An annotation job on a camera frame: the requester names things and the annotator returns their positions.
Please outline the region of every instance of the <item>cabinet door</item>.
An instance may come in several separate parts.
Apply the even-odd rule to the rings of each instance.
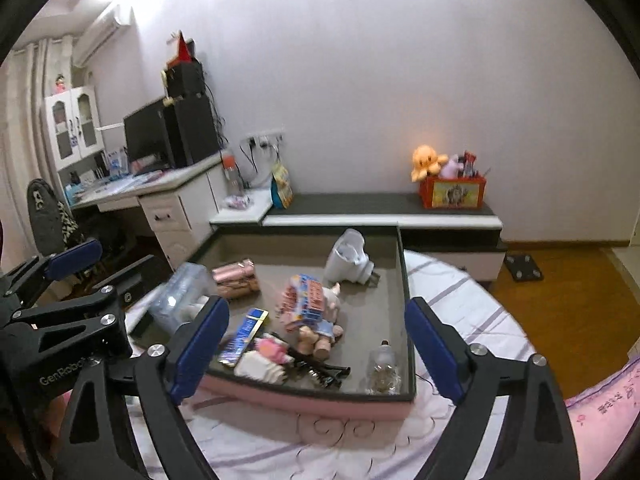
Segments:
[[[165,231],[156,233],[156,237],[173,270],[187,261],[190,254],[198,247],[197,241],[193,239],[193,235],[189,231]]]
[[[71,89],[71,100],[74,110],[74,124],[78,130],[80,155],[82,158],[93,155],[104,149],[102,133],[98,120],[98,108],[95,105],[95,93],[91,86]]]
[[[47,97],[44,101],[49,143],[57,170],[80,160],[78,131],[74,124],[70,92]]]

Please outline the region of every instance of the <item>pink plush toy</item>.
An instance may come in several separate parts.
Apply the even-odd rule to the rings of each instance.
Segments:
[[[278,365],[288,364],[293,361],[293,357],[287,355],[289,345],[271,334],[265,334],[262,339],[258,340],[255,347],[261,355]]]
[[[458,178],[458,172],[465,167],[462,162],[458,162],[458,156],[453,155],[440,170],[440,178]]]

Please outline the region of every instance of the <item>snack bag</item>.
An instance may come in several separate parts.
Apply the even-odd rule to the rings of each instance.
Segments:
[[[291,190],[291,180],[289,171],[280,161],[277,161],[271,170],[273,179],[271,181],[271,199],[273,205],[278,209],[286,209],[293,200],[293,191]]]

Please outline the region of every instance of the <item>pen holder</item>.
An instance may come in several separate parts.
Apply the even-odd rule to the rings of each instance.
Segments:
[[[438,178],[428,176],[420,183],[420,197],[425,208],[449,207],[477,209],[482,206],[486,179]]]

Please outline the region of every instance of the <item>curtain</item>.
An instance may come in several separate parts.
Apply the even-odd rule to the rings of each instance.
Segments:
[[[0,87],[4,87],[4,121],[0,121],[2,171],[0,184],[6,189],[0,194],[0,219],[4,225],[5,252],[18,264],[37,254],[26,191],[30,181],[43,178],[62,197],[60,183],[50,152],[47,127],[42,108],[44,98],[55,93],[59,74],[71,88],[71,55],[73,37],[62,40],[40,40],[23,51],[10,52],[2,65]],[[2,267],[14,265],[2,259]]]

